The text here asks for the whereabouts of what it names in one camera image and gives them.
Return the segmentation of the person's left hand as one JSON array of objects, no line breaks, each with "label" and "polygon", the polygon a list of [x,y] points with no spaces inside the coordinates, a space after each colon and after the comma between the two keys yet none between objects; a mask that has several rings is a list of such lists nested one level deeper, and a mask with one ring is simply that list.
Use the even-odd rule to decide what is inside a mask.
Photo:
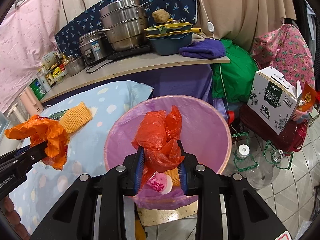
[{"label": "person's left hand", "polygon": [[4,212],[6,219],[13,226],[19,237],[24,240],[30,239],[29,233],[27,232],[25,226],[21,223],[20,215],[15,210],[15,206],[8,196],[1,200],[1,210]]}]

